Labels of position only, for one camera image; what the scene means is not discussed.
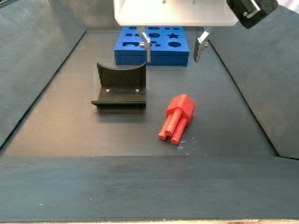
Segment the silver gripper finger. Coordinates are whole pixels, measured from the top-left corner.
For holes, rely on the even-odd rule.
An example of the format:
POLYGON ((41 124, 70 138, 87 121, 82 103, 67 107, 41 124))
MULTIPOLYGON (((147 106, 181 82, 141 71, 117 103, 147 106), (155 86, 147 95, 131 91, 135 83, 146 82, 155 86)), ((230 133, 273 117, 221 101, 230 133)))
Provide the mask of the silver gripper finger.
POLYGON ((146 49, 146 61, 151 61, 151 38, 146 33, 146 27, 145 26, 138 26, 138 33, 142 38, 141 46, 146 49))
POLYGON ((210 35, 211 35, 211 28, 205 27, 201 35, 195 39, 195 46, 194 46, 194 61, 195 62, 201 60, 202 51, 209 46, 210 35))

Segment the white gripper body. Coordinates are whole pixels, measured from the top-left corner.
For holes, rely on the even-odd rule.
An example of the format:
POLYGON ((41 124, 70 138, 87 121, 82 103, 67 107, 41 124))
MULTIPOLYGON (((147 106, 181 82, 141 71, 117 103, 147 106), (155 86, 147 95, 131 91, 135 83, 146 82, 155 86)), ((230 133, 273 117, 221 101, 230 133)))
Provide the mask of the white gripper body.
POLYGON ((233 26, 226 0, 114 0, 122 26, 233 26))

